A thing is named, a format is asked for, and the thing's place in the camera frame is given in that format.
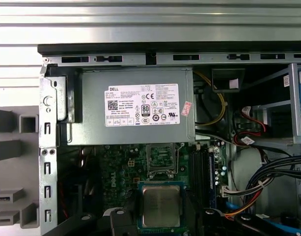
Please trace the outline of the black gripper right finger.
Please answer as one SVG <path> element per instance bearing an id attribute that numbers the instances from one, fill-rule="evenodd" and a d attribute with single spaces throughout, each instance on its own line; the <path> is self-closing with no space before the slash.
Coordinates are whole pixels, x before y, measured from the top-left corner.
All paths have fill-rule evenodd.
<path id="1" fill-rule="evenodd" d="M 248 213 L 228 220 L 214 208 L 204 208 L 193 192 L 186 192 L 186 225 L 192 236 L 274 236 L 275 226 Z"/>

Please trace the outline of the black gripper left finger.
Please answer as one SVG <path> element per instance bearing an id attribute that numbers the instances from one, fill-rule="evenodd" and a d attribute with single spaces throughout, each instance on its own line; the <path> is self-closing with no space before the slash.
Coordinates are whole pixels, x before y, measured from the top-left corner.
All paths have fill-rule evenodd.
<path id="1" fill-rule="evenodd" d="M 115 209 L 109 216 L 97 218 L 90 213 L 75 215 L 54 229 L 51 236 L 137 236 L 132 214 L 125 209 Z"/>

